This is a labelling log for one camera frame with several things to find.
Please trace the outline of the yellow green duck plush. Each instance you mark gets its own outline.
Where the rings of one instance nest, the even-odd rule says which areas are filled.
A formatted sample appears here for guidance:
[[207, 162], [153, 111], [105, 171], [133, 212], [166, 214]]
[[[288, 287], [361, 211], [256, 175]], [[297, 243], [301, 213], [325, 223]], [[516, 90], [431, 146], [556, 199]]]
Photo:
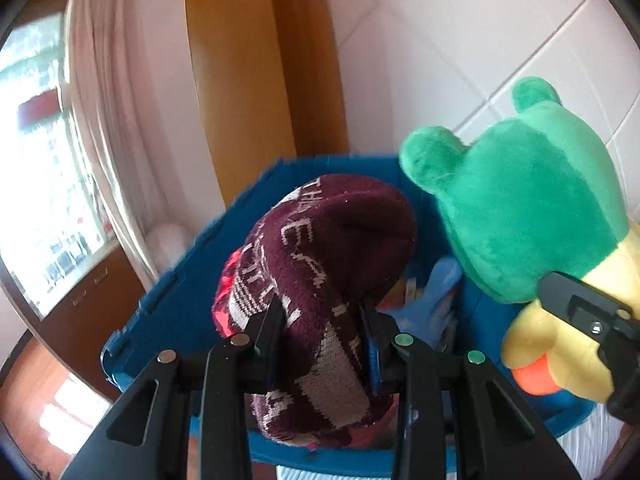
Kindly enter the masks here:
[[604, 143], [548, 81], [514, 84], [515, 115], [472, 143], [420, 129], [399, 151], [404, 174], [437, 203], [465, 274], [521, 312], [501, 359], [533, 396], [565, 390], [607, 401], [614, 379], [597, 339], [552, 315], [539, 282], [559, 272], [631, 309], [639, 305], [639, 228]]

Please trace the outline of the maroon knit beanie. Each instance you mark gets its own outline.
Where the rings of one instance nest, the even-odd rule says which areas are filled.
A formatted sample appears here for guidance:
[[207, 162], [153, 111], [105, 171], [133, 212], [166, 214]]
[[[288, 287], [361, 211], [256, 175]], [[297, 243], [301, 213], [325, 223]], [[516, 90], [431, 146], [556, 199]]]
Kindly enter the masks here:
[[371, 387], [360, 309], [378, 306], [411, 257], [416, 222], [397, 188], [325, 174], [289, 192], [227, 260], [212, 307], [229, 337], [279, 298], [285, 328], [273, 384], [250, 398], [255, 425], [289, 446], [370, 448], [397, 400]]

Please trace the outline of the brown wooden cabinet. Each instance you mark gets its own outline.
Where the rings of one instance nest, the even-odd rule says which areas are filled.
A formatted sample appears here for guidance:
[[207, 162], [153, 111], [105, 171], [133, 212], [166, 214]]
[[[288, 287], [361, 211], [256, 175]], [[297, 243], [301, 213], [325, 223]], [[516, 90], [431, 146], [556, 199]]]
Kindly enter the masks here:
[[101, 351], [109, 336], [131, 318], [144, 287], [122, 246], [113, 240], [92, 263], [80, 270], [79, 281], [44, 318], [31, 307], [5, 266], [1, 288], [29, 331], [70, 372], [106, 400], [120, 395], [102, 370]]

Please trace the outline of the blue plastic crate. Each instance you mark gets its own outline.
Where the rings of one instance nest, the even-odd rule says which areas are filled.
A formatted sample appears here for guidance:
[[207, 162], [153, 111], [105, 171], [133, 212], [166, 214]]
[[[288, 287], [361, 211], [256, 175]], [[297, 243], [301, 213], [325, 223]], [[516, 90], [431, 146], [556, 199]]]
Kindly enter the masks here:
[[[409, 276], [425, 285], [440, 257], [451, 254], [434, 198], [413, 184], [400, 170], [395, 156], [328, 155], [277, 162], [266, 170], [211, 226], [195, 240], [181, 261], [165, 273], [141, 300], [128, 323], [107, 339], [102, 366], [108, 379], [125, 390], [160, 350], [172, 349], [187, 356], [208, 350], [220, 339], [212, 317], [212, 305], [224, 264], [244, 242], [250, 229], [281, 198], [322, 174], [360, 174], [381, 180], [406, 196], [416, 222], [416, 248], [409, 262]], [[454, 303], [459, 320], [456, 350], [480, 350], [506, 376], [500, 362], [501, 341], [522, 310], [517, 304], [497, 304], [465, 278]], [[600, 415], [594, 403], [567, 392], [534, 398], [518, 392], [533, 407], [549, 431], [559, 437], [564, 451], [583, 479], [601, 468], [595, 431]], [[391, 450], [356, 451], [319, 448], [307, 451], [280, 445], [250, 433], [250, 455], [261, 463], [283, 466], [286, 475], [302, 478], [390, 478]]]

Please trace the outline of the pink curtain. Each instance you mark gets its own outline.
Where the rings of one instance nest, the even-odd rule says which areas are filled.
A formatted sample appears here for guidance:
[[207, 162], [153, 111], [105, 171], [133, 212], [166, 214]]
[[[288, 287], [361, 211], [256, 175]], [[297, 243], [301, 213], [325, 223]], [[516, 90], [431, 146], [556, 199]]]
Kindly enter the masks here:
[[107, 218], [151, 288], [224, 211], [186, 0], [70, 0], [63, 100]]

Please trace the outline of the wooden door frame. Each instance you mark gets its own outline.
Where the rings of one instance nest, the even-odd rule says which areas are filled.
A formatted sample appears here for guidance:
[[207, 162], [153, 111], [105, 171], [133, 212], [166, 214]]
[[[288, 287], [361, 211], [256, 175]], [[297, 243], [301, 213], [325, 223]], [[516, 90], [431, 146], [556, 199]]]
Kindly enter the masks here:
[[186, 28], [226, 205], [278, 159], [348, 152], [329, 0], [186, 0]]

